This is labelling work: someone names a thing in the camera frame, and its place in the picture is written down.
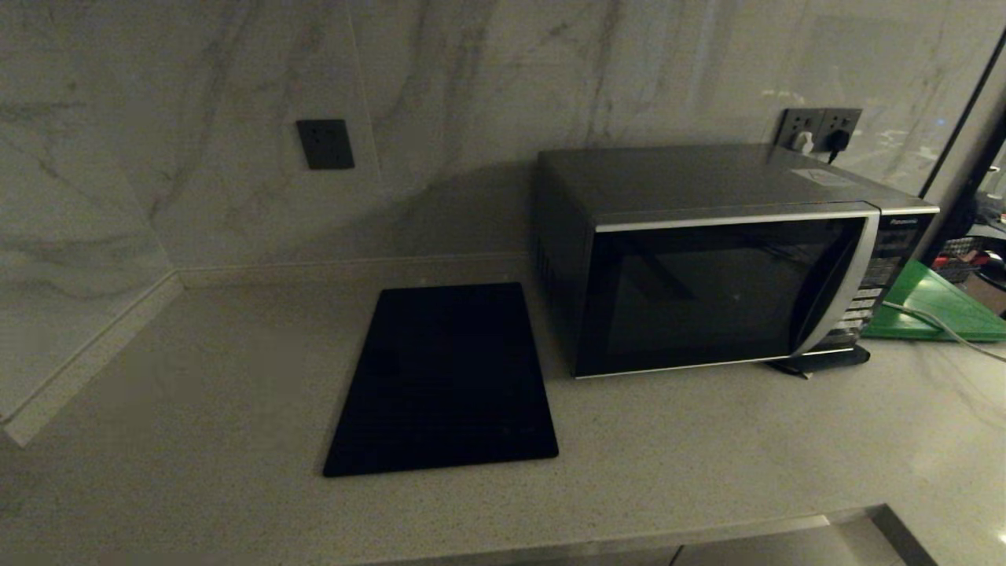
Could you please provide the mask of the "silver black microwave oven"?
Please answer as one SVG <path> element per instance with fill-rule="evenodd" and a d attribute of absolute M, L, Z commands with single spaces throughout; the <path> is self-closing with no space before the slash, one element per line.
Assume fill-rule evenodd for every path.
<path fill-rule="evenodd" d="M 880 212 L 876 244 L 841 322 L 812 351 L 757 362 L 791 375 L 867 361 L 869 354 L 859 345 L 863 330 L 919 247 L 938 207 L 770 145 L 540 153 L 531 177 L 531 243 L 569 373 L 598 226 L 783 214 L 795 208 L 823 211 L 844 203 L 865 203 Z"/>

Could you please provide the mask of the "black induction cooktop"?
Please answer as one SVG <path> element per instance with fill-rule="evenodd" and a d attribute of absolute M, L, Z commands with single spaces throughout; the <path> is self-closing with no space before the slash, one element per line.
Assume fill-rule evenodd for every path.
<path fill-rule="evenodd" d="M 381 291 L 324 477 L 559 453 L 520 282 Z"/>

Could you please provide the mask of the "green cutting board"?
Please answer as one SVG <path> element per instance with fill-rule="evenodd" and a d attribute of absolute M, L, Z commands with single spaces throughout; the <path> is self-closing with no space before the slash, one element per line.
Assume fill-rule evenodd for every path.
<path fill-rule="evenodd" d="M 884 300 L 934 315 L 970 343 L 1006 343 L 1006 320 L 917 261 L 906 264 Z M 862 336 L 874 340 L 953 340 L 940 326 L 885 305 L 876 309 Z"/>

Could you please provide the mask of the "metal shopping cart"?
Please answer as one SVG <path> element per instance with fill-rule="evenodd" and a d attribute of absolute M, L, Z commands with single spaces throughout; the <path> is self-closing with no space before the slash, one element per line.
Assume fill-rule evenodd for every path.
<path fill-rule="evenodd" d="M 1006 239 L 970 236 L 942 244 L 931 269 L 948 282 L 962 285 L 992 262 L 992 255 L 1006 260 Z"/>

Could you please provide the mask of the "dark single wall socket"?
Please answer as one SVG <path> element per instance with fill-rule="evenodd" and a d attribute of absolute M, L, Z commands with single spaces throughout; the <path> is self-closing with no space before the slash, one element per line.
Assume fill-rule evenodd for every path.
<path fill-rule="evenodd" d="M 351 171 L 355 168 L 345 119 L 298 119 L 296 127 L 310 171 Z"/>

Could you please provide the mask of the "grey double wall socket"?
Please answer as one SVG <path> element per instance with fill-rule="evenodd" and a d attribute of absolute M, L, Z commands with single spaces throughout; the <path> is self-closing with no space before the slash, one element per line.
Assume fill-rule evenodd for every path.
<path fill-rule="evenodd" d="M 808 130 L 816 142 L 812 154 L 825 153 L 827 136 L 837 129 L 848 130 L 853 136 L 862 112 L 862 108 L 785 108 L 773 143 L 790 150 L 795 133 Z"/>

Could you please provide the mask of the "black metal frame post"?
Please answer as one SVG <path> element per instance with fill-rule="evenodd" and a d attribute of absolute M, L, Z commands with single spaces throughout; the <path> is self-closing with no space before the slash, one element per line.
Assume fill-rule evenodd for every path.
<path fill-rule="evenodd" d="M 913 258 L 931 264 L 945 241 L 967 232 L 971 202 L 1005 148 L 1006 28 L 923 184 L 920 197 L 937 204 L 940 212 L 924 233 Z"/>

